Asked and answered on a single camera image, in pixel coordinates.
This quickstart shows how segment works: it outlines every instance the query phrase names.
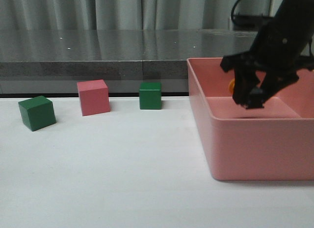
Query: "pink bin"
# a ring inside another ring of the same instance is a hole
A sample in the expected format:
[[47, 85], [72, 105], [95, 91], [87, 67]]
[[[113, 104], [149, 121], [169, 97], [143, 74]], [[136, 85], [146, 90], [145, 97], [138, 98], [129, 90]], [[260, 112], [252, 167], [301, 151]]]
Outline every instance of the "pink bin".
[[190, 58], [190, 102], [210, 172], [218, 180], [314, 179], [314, 73], [246, 110], [228, 90], [221, 58]]

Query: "white table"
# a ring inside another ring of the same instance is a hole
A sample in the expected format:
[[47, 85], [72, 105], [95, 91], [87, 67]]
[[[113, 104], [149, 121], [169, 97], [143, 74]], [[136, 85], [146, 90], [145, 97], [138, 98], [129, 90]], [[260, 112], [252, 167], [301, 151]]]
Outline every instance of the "white table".
[[35, 132], [0, 99], [1, 228], [314, 227], [313, 181], [212, 179], [188, 97], [85, 117], [50, 99], [57, 124]]

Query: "curtain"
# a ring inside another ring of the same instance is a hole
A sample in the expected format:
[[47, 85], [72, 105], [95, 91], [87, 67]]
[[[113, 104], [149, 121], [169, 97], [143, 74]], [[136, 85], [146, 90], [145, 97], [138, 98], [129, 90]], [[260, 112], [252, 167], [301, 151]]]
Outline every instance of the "curtain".
[[[236, 0], [0, 0], [0, 29], [227, 29]], [[243, 0], [241, 14], [269, 13]]]

